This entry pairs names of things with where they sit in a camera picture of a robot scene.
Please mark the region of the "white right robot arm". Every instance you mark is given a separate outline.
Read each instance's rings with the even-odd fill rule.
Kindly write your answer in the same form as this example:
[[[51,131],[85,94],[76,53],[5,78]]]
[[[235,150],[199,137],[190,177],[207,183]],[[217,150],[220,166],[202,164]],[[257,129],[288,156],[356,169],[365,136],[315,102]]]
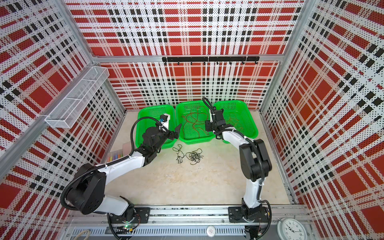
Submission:
[[[227,124],[224,111],[218,110],[205,97],[203,103],[209,109],[210,119],[205,122],[207,132],[212,132],[217,139],[224,140],[239,150],[241,170],[247,179],[245,195],[240,207],[240,218],[246,222],[254,222],[269,216],[271,211],[263,207],[262,200],[264,182],[273,166],[263,140],[254,140]]]

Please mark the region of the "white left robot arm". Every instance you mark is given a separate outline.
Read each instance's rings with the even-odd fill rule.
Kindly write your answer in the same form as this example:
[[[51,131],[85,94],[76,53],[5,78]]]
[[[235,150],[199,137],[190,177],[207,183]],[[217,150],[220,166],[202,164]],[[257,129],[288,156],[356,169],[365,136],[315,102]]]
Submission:
[[[150,164],[160,152],[167,140],[175,140],[180,136],[181,125],[171,131],[168,127],[169,115],[161,115],[155,119],[156,125],[148,128],[143,134],[143,143],[132,149],[125,157],[106,164],[93,166],[84,164],[75,174],[74,179],[64,188],[61,205],[84,215],[90,213],[106,213],[117,216],[123,215],[131,202],[122,197],[112,197],[105,194],[106,186],[113,180]]]

